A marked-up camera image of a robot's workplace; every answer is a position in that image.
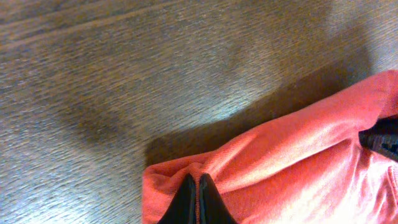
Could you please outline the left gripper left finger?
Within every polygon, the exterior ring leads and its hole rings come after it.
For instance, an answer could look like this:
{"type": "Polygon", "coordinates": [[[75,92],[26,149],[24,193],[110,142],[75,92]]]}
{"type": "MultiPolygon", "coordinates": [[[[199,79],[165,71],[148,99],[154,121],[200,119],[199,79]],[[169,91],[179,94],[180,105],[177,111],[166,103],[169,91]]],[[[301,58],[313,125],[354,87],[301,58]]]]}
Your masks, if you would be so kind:
{"type": "Polygon", "coordinates": [[[187,174],[158,224],[196,224],[196,185],[187,174]]]}

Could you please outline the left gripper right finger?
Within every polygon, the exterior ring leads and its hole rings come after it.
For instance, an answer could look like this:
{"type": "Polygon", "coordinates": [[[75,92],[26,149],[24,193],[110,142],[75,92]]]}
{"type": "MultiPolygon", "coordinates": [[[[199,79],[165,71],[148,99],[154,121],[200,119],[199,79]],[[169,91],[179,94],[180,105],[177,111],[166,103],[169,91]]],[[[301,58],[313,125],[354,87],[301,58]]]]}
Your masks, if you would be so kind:
{"type": "Polygon", "coordinates": [[[200,224],[237,224],[224,204],[210,174],[200,177],[200,224]]]}

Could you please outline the orange soccer t-shirt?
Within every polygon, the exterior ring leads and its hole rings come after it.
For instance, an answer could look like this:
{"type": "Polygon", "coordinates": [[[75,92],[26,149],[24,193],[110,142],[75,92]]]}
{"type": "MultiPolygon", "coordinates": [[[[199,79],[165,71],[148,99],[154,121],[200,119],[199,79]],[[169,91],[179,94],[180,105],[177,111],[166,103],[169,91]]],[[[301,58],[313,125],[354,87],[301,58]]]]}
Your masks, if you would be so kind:
{"type": "Polygon", "coordinates": [[[238,223],[396,223],[397,163],[359,133],[397,116],[397,72],[373,75],[219,149],[149,166],[142,222],[157,223],[190,174],[209,174],[238,223]]]}

